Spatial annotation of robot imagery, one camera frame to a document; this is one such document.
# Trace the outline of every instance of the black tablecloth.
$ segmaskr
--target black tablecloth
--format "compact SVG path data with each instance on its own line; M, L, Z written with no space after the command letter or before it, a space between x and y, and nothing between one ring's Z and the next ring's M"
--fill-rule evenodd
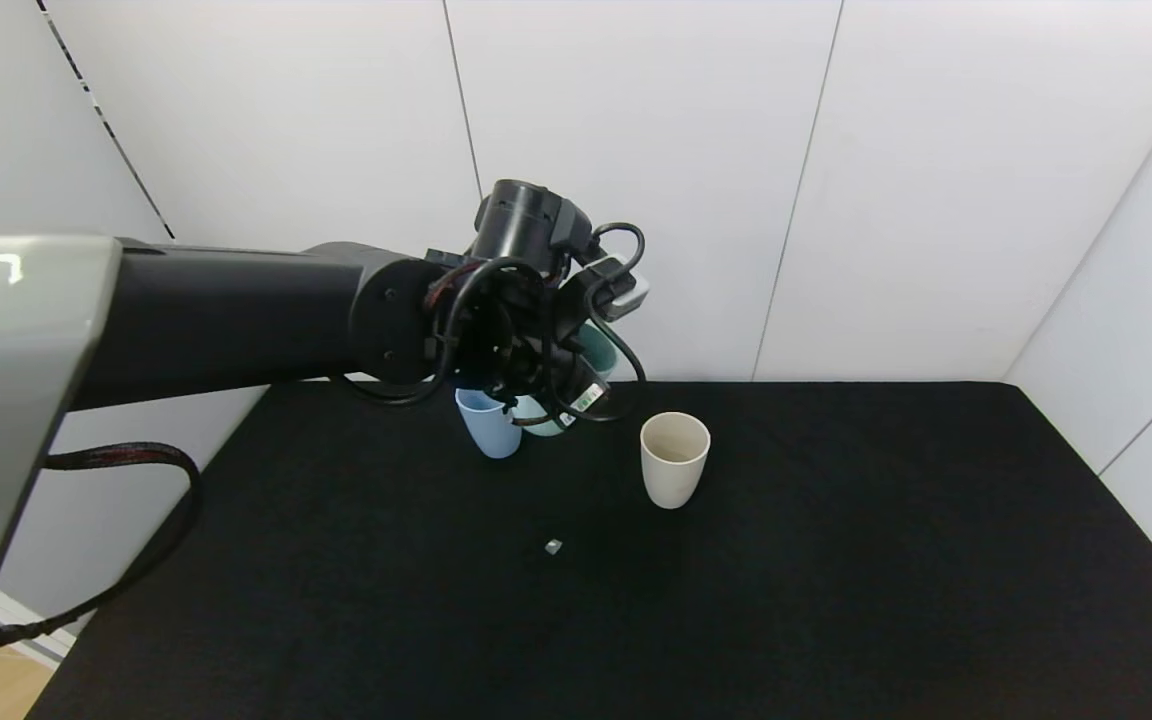
M492 461L445 395L271 389L31 717L1152 719L1152 546L1018 389L642 392ZM713 434L676 511L660 410Z

